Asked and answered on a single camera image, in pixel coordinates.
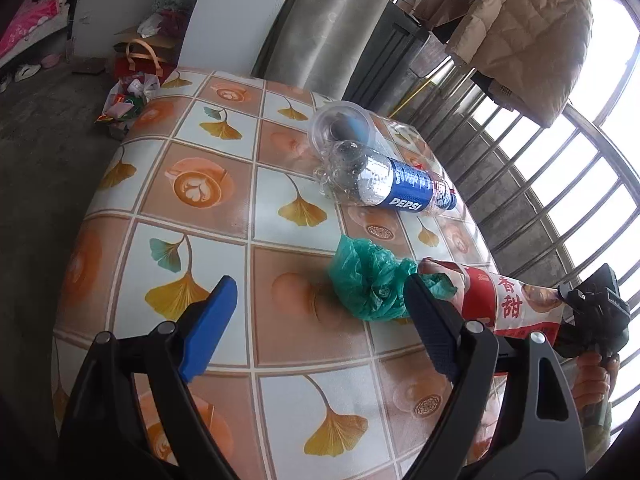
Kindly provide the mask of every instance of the green ginkgo leaf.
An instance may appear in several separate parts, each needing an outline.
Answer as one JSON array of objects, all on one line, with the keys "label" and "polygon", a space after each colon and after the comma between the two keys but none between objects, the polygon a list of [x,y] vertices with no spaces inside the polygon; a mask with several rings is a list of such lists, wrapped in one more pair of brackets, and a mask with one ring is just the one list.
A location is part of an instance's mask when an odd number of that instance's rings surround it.
[{"label": "green ginkgo leaf", "polygon": [[208,106],[205,106],[204,113],[206,113],[209,117],[216,119],[218,121],[222,119],[221,110],[214,110],[213,108],[209,108]]},{"label": "green ginkgo leaf", "polygon": [[178,243],[170,244],[158,238],[151,238],[149,240],[149,248],[151,248],[151,257],[158,262],[158,266],[163,269],[170,270],[171,272],[180,272],[182,267],[180,264],[180,254],[178,254],[178,247],[182,243],[180,240]]}]

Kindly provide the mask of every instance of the pink fabric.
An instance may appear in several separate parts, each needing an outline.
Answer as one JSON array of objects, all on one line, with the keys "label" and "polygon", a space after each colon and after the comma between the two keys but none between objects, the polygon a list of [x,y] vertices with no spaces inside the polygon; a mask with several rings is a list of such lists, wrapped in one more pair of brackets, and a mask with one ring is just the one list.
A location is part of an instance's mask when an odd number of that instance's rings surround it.
[{"label": "pink fabric", "polygon": [[58,0],[24,0],[0,39],[0,57],[37,27],[41,19],[50,20],[59,12]]}]

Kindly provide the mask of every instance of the quilted jacket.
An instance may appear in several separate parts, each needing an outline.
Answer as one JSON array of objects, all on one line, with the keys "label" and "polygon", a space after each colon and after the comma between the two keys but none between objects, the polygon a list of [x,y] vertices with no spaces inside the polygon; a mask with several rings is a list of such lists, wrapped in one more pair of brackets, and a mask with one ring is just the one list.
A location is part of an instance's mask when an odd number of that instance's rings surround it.
[{"label": "quilted jacket", "polygon": [[498,104],[545,127],[577,82],[593,23],[590,0],[422,0],[415,16],[429,28],[462,17],[447,52],[494,79]]}]

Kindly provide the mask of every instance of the coat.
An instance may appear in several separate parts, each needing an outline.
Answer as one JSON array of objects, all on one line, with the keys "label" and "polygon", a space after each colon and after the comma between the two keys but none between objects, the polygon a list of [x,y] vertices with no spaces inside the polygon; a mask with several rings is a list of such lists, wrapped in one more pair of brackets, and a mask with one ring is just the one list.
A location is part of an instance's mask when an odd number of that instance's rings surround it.
[{"label": "coat", "polygon": [[462,17],[447,53],[494,79],[498,104],[544,127],[578,80],[593,24],[590,0],[422,0],[414,15],[429,28]]}]

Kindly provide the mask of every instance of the dark blue gripper pad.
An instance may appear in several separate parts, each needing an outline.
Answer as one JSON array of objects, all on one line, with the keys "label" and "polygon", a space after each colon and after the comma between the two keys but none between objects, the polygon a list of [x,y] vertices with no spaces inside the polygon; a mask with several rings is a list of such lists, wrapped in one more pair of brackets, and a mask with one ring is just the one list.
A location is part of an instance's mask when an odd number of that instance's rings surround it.
[{"label": "dark blue gripper pad", "polygon": [[205,300],[205,307],[184,338],[184,354],[178,371],[187,383],[206,370],[238,301],[238,286],[223,276]]},{"label": "dark blue gripper pad", "polygon": [[[418,274],[412,274],[404,282],[404,304],[433,362],[433,367],[455,384],[460,374],[460,368],[456,364],[456,352],[463,323],[462,316],[448,301],[436,300]],[[450,319],[445,321],[439,309],[451,309],[452,312],[445,312],[450,314]],[[456,316],[460,318],[457,331]]]}]

